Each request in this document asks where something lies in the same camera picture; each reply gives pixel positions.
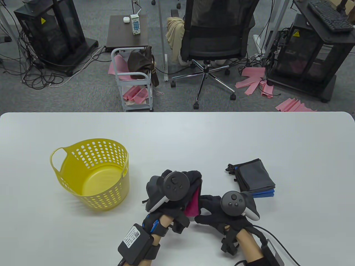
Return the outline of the person's right hand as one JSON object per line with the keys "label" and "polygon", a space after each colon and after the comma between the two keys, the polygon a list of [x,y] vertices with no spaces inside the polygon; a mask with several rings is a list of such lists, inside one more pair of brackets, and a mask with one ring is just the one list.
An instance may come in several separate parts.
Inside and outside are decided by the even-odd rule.
{"label": "person's right hand", "polygon": [[226,226],[230,226],[229,230],[233,230],[236,234],[243,229],[249,233],[255,233],[258,230],[253,229],[245,216],[229,216],[221,208],[221,197],[212,195],[202,195],[199,199],[200,207],[208,210],[210,215],[199,215],[194,218],[195,222],[202,225],[209,225],[217,229],[225,235],[227,233]]}

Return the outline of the person's left hand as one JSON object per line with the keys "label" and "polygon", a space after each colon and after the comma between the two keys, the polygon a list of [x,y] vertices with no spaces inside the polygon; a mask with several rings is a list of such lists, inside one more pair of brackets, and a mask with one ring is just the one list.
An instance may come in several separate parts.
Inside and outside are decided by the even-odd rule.
{"label": "person's left hand", "polygon": [[173,221],[188,227],[190,218],[199,215],[199,196],[202,175],[199,171],[179,172],[166,170],[152,176],[146,185],[148,199],[146,211],[174,218]]}

